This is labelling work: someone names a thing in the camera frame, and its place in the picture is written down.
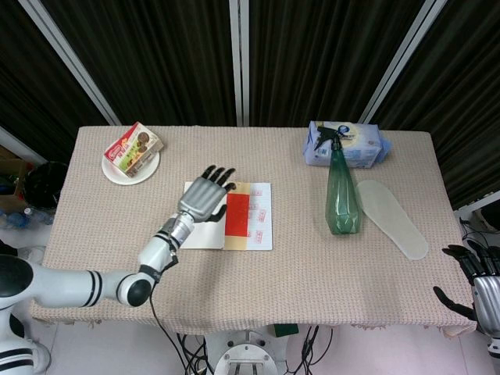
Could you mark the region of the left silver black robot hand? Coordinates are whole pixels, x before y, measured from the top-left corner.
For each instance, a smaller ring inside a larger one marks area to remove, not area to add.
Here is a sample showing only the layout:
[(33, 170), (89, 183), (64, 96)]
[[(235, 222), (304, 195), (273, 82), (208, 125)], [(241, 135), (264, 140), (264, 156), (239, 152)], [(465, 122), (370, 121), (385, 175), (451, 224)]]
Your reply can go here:
[(178, 210), (191, 216), (195, 223), (219, 222), (227, 211), (227, 205), (222, 204), (215, 210), (236, 188), (234, 182), (227, 183), (234, 172), (235, 168), (208, 166), (184, 192), (177, 205)]

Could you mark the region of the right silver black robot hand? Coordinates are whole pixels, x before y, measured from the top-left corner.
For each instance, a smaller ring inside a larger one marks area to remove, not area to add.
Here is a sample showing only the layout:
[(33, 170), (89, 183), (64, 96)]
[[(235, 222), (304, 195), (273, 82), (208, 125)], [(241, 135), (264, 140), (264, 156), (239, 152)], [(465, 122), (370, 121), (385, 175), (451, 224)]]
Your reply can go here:
[(499, 247), (467, 242), (472, 252), (462, 245), (449, 245), (442, 251), (459, 263), (471, 286), (473, 307), (453, 302), (438, 286), (433, 290), (446, 308), (476, 322), (490, 338), (499, 339)]

